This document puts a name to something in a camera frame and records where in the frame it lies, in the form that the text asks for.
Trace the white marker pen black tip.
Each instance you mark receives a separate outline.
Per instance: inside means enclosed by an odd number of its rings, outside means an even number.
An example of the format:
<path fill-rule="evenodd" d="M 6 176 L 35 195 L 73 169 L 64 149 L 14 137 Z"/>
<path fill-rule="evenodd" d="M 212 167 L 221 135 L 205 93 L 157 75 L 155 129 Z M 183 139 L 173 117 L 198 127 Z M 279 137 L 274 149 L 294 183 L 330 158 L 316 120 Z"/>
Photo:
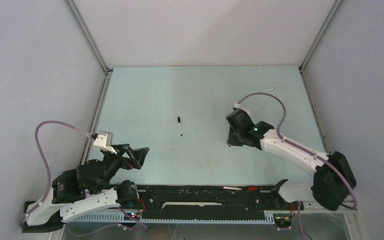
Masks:
<path fill-rule="evenodd" d="M 178 123 L 178 128 L 179 128 L 179 135 L 183 136 L 182 122 L 181 122 L 180 116 L 177 116 L 177 123 Z"/>

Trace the white pen red cap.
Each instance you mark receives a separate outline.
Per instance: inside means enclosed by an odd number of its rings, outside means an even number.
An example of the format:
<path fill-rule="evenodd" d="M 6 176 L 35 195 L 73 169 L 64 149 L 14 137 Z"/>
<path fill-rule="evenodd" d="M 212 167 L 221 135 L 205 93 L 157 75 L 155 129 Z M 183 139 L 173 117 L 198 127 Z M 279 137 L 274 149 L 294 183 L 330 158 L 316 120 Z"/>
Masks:
<path fill-rule="evenodd" d="M 222 189 L 224 190 L 230 190 L 230 191 L 257 191 L 258 188 L 256 186 L 222 186 Z"/>

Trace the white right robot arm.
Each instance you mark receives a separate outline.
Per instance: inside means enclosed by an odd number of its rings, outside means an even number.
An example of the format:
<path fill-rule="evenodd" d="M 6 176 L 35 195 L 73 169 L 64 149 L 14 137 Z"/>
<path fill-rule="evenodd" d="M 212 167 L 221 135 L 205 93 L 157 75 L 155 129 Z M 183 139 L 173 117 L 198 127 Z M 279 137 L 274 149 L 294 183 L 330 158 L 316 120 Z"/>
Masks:
<path fill-rule="evenodd" d="M 341 152 L 311 149 L 281 134 L 267 122 L 254 123 L 249 113 L 240 108 L 235 108 L 226 120 L 229 146 L 248 146 L 277 155 L 309 176 L 309 180 L 281 180 L 270 196 L 275 208 L 284 209 L 292 202 L 313 200 L 327 210 L 336 211 L 356 187 L 355 176 Z"/>

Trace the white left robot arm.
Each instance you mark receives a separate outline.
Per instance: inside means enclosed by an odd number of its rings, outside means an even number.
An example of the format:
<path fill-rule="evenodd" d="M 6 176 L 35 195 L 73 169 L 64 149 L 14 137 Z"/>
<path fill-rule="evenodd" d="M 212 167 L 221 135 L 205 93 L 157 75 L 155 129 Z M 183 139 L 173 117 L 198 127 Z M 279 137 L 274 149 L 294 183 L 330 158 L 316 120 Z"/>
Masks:
<path fill-rule="evenodd" d="M 111 186 L 120 170 L 140 170 L 150 149 L 131 148 L 129 144 L 112 146 L 103 159 L 91 159 L 66 170 L 50 184 L 47 195 L 24 203 L 23 233 L 49 233 L 89 213 L 109 208 L 131 209 L 140 201 L 137 185 L 124 180 Z"/>

